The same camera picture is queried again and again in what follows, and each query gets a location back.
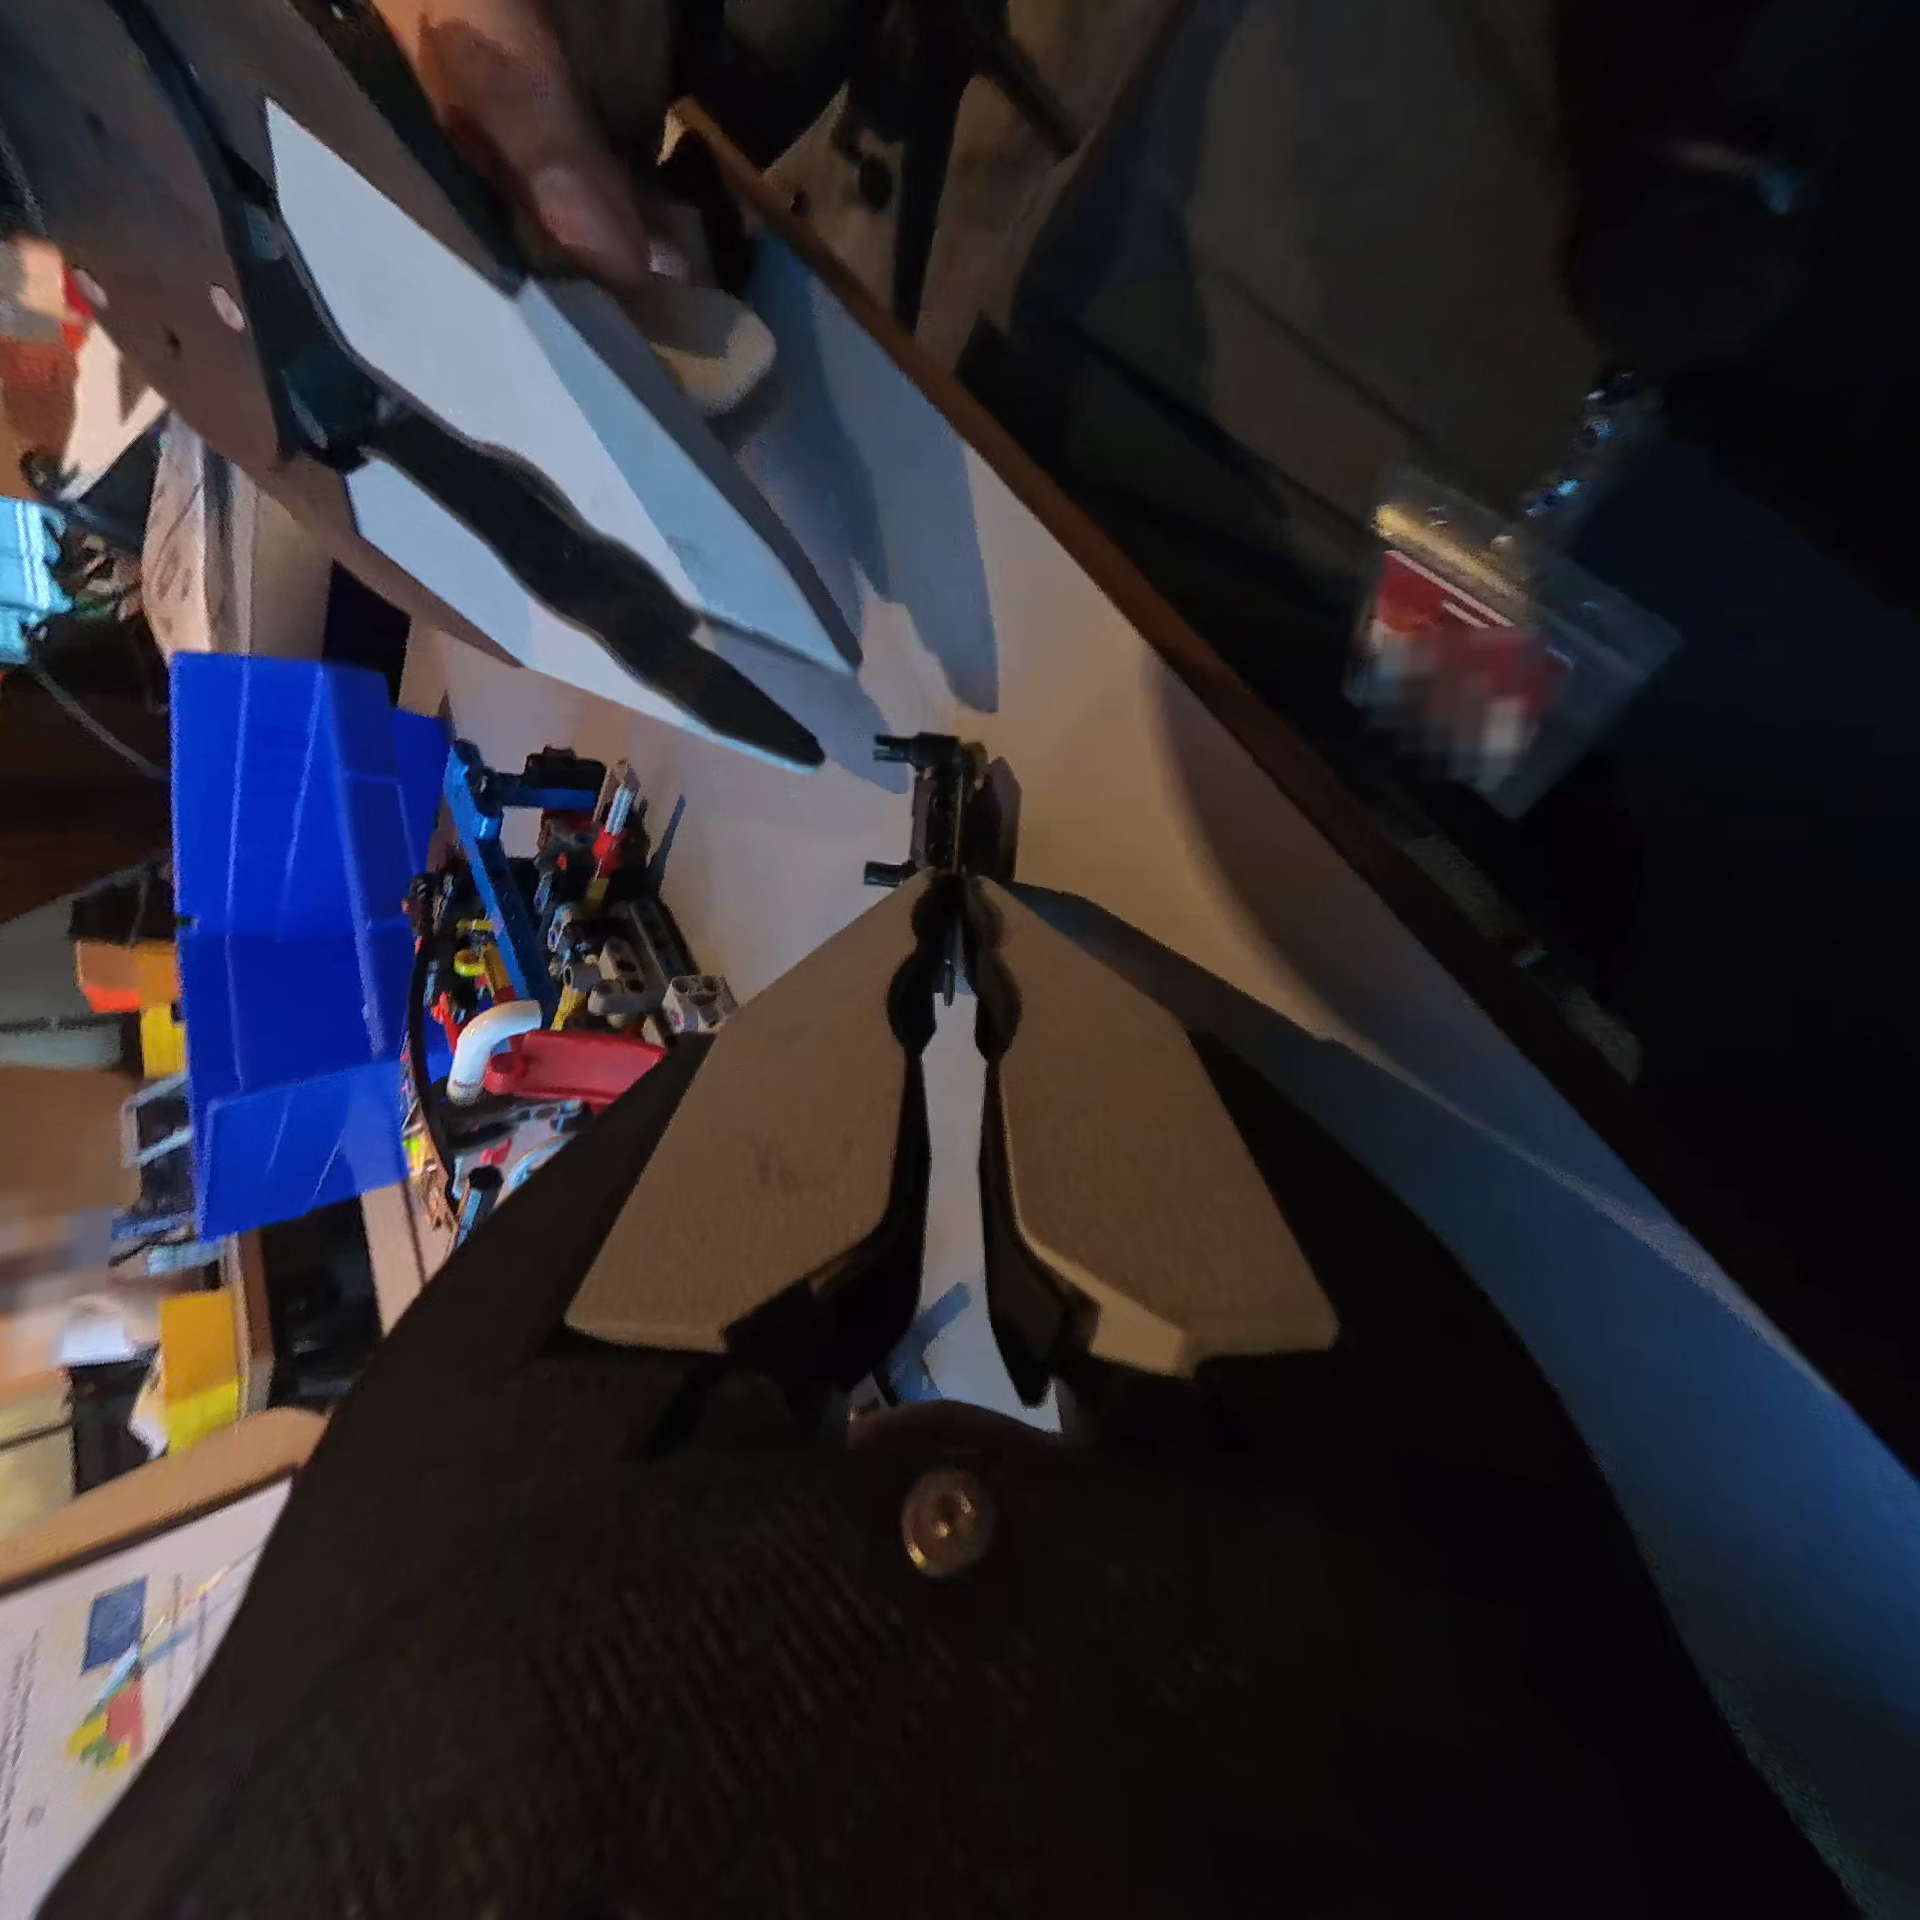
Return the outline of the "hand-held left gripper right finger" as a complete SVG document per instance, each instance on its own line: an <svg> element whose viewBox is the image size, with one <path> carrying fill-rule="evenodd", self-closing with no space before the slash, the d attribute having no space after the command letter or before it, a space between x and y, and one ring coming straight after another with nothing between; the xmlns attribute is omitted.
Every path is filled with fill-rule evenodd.
<svg viewBox="0 0 1920 1920"><path fill-rule="evenodd" d="M1195 1380L1329 1353L1333 1297L1188 1028L990 878L965 926L984 1296L1021 1404L1081 1362Z"/></svg>

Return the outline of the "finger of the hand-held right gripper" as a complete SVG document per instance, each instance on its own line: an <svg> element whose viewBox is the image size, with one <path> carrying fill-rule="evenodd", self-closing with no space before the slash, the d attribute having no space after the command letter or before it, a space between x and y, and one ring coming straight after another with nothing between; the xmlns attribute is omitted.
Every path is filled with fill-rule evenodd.
<svg viewBox="0 0 1920 1920"><path fill-rule="evenodd" d="M647 560L589 527L523 460L436 424L389 424L345 470L345 493L383 560L525 671L770 764L828 762Z"/></svg>
<svg viewBox="0 0 1920 1920"><path fill-rule="evenodd" d="M499 287L429 235L279 101L278 202L323 317L405 402L557 489L569 517L647 566L696 637L761 671L857 678L860 638L730 446L774 397L774 333L694 287L696 347L656 352L577 279Z"/></svg>

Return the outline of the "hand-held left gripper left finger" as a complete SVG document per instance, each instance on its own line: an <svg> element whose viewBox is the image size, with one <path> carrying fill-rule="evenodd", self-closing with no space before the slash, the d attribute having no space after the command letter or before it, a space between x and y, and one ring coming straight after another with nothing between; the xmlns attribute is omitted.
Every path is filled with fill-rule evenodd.
<svg viewBox="0 0 1920 1920"><path fill-rule="evenodd" d="M616 1349L881 1362L920 1307L944 884L878 897L707 1043L564 1326Z"/></svg>

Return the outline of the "toy brick car model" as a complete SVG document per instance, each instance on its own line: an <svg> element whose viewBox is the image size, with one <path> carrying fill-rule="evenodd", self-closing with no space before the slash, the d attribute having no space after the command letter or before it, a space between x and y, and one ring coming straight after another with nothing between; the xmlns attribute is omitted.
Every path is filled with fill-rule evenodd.
<svg viewBox="0 0 1920 1920"><path fill-rule="evenodd" d="M402 1159L456 1246L737 995L663 892L684 798L653 828L630 762L503 771L455 740L442 811L408 892Z"/></svg>

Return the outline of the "black brick connector piece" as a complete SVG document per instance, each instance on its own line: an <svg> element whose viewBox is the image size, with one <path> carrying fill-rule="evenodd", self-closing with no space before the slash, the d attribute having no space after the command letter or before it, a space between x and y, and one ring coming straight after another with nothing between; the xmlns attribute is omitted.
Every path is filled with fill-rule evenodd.
<svg viewBox="0 0 1920 1920"><path fill-rule="evenodd" d="M927 1043L937 1005L952 1005L958 986L1019 1006L1001 897L1012 875L1007 798L1019 785L984 745L951 732L878 732L873 757L914 775L907 857L870 859L863 881L914 892L914 951L887 989L887 1016L898 1041Z"/></svg>

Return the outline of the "grey desk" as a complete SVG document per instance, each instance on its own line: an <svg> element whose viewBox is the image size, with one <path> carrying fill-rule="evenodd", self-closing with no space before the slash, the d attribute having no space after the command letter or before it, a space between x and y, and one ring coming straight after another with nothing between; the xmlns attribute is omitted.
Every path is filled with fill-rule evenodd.
<svg viewBox="0 0 1920 1920"><path fill-rule="evenodd" d="M794 250L751 297L797 372L744 469L860 674L737 661L811 772L647 718L747 1001L891 892L873 740L984 745L1001 887L1188 1028L1338 1342L1021 1404L971 986L881 1362L582 1337L701 1062L660 1069L429 1283L278 1526L252 1641L323 1576L348 1634L279 1878L398 1918L1914 1918L1914 1404L1459 982L1088 526Z"/></svg>

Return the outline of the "person's right hand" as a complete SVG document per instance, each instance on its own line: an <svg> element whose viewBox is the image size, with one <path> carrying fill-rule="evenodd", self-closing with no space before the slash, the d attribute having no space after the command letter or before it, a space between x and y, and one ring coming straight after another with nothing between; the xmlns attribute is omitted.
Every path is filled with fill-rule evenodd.
<svg viewBox="0 0 1920 1920"><path fill-rule="evenodd" d="M651 235L547 2L375 2L455 150L610 290L656 272Z"/></svg>

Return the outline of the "blue plastic bin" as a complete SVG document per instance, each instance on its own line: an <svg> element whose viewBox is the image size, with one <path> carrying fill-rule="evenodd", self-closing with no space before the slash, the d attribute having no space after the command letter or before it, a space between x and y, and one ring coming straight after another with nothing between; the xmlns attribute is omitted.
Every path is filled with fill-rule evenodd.
<svg viewBox="0 0 1920 1920"><path fill-rule="evenodd" d="M358 665L171 661L176 968L198 1233L392 1186L446 724Z"/></svg>

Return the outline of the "yellow box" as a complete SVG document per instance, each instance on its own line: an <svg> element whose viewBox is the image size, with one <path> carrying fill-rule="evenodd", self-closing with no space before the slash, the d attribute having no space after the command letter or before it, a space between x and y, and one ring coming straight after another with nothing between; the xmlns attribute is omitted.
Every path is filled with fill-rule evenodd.
<svg viewBox="0 0 1920 1920"><path fill-rule="evenodd" d="M156 1380L166 1453L195 1450L246 1414L246 1342L228 1290L161 1304Z"/></svg>

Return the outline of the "person's black clothing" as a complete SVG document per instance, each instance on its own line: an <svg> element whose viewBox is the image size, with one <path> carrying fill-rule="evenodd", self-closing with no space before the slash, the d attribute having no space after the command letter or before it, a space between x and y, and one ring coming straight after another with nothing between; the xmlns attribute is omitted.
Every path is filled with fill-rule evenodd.
<svg viewBox="0 0 1920 1920"><path fill-rule="evenodd" d="M1918 6L1182 2L961 357L1134 566L1637 1043L1660 1128L1918 1346ZM1393 469L1679 651L1532 805L1342 698Z"/></svg>

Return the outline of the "clear badge holder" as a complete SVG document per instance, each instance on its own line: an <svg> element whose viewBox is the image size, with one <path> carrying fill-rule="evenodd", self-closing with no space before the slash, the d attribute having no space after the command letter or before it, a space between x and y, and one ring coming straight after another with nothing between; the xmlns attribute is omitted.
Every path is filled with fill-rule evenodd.
<svg viewBox="0 0 1920 1920"><path fill-rule="evenodd" d="M1372 511L1342 678L1425 775L1523 820L1679 654L1674 628L1416 469Z"/></svg>

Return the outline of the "printed instruction sheet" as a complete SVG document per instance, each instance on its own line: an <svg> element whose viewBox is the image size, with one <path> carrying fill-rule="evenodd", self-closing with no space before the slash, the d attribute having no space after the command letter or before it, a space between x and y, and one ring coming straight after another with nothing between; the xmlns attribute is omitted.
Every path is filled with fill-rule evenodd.
<svg viewBox="0 0 1920 1920"><path fill-rule="evenodd" d="M35 1918L198 1692L292 1493L278 1477L4 1597L4 1914Z"/></svg>

